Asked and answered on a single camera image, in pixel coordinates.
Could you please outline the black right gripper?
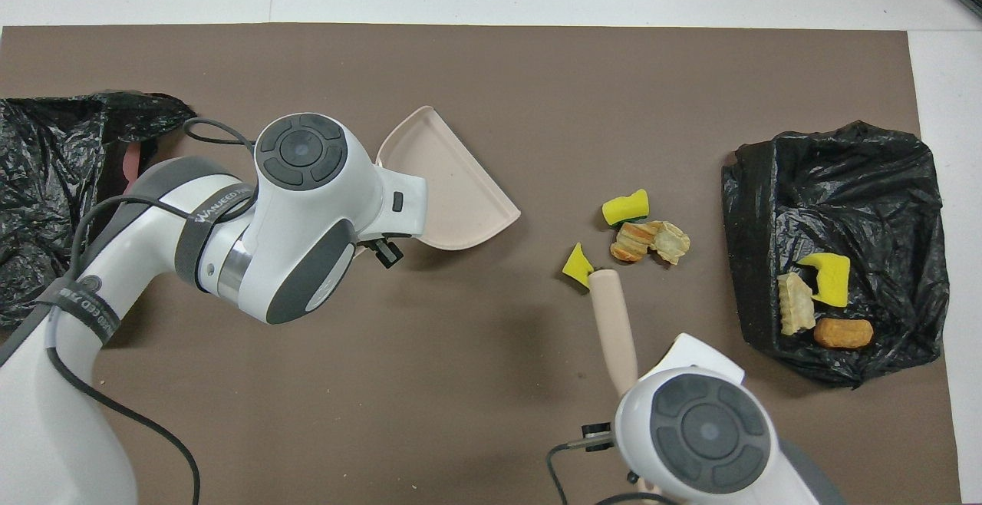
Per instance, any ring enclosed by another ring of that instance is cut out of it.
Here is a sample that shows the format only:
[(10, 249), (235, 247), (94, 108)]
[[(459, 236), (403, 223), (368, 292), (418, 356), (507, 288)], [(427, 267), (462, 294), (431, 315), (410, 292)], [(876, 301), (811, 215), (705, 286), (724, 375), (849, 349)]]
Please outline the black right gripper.
[(582, 438), (585, 439), (585, 451), (605, 451), (616, 446), (616, 438), (611, 431), (611, 422), (594, 422), (580, 427)]

